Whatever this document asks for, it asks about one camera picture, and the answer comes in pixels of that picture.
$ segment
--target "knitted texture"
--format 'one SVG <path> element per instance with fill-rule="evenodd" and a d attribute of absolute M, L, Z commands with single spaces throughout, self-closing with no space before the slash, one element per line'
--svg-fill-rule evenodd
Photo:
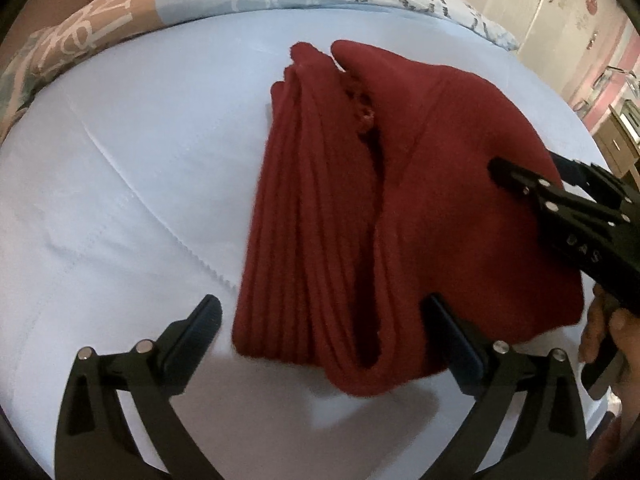
<path fill-rule="evenodd" d="M 538 243 L 502 156 L 560 184 L 536 131 L 491 83 L 336 41 L 306 43 L 271 89 L 233 328 L 241 354 L 324 368 L 372 396 L 443 369 L 419 301 L 440 292 L 487 336 L 578 322 L 578 270 Z"/>

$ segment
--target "finger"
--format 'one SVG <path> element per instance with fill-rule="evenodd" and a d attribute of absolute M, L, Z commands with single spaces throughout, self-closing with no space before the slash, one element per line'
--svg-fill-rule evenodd
<path fill-rule="evenodd" d="M 606 334 L 606 324 L 604 319 L 604 296 L 597 296 L 591 302 L 587 311 L 587 326 L 582 332 L 580 347 L 578 348 L 578 358 L 581 362 L 592 363 L 595 361 L 600 343 Z"/>
<path fill-rule="evenodd" d="M 596 441 L 589 456 L 589 478 L 594 477 L 618 449 L 620 444 L 620 423 L 619 418 L 614 420 Z"/>
<path fill-rule="evenodd" d="M 605 290 L 602 288 L 601 285 L 599 285 L 598 283 L 596 283 L 595 285 L 593 285 L 593 295 L 596 298 L 601 298 L 606 294 Z"/>
<path fill-rule="evenodd" d="M 625 355 L 632 375 L 640 378 L 640 319 L 626 308 L 619 308 L 609 320 L 609 332 Z"/>

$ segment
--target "drawer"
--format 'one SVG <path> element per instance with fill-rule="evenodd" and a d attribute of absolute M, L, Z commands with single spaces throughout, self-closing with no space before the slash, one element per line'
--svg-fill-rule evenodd
<path fill-rule="evenodd" d="M 618 172 L 625 174 L 636 163 L 639 155 L 633 140 L 626 132 L 620 131 L 621 127 L 615 118 L 609 117 L 594 136 L 594 140 L 611 167 L 611 171 L 614 171 L 611 164 L 614 162 Z"/>
<path fill-rule="evenodd" d="M 613 173 L 613 175 L 615 175 L 616 177 L 622 177 L 623 173 L 620 171 L 620 168 L 616 163 L 616 159 L 611 155 L 611 152 L 609 151 L 607 145 L 603 142 L 602 139 L 600 139 L 599 136 L 594 136 L 593 140 L 596 141 L 598 149 L 600 150 L 600 153 L 602 153 L 602 156 L 604 157 L 607 166 L 611 170 L 611 173 Z"/>

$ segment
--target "human hand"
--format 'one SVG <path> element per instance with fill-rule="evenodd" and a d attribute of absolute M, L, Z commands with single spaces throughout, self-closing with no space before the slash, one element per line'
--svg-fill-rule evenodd
<path fill-rule="evenodd" d="M 595 361 L 607 333 L 604 314 L 607 293 L 599 285 L 594 286 L 593 293 L 595 298 L 589 307 L 587 326 L 578 350 L 580 361 L 586 363 Z M 590 456 L 590 476 L 609 461 L 640 413 L 640 319 L 620 308 L 609 320 L 609 333 L 628 362 L 620 381 L 612 386 L 622 401 L 622 415 L 598 439 Z"/>

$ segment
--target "folded red garment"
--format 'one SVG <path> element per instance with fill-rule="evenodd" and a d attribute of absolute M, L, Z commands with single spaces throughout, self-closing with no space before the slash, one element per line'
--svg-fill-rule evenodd
<path fill-rule="evenodd" d="M 419 301 L 440 292 L 489 337 L 578 322 L 578 270 L 490 179 L 502 156 L 560 184 L 536 131 L 491 83 L 352 41 L 306 43 L 271 89 L 233 342 L 314 364 L 372 396 L 442 370 Z"/>

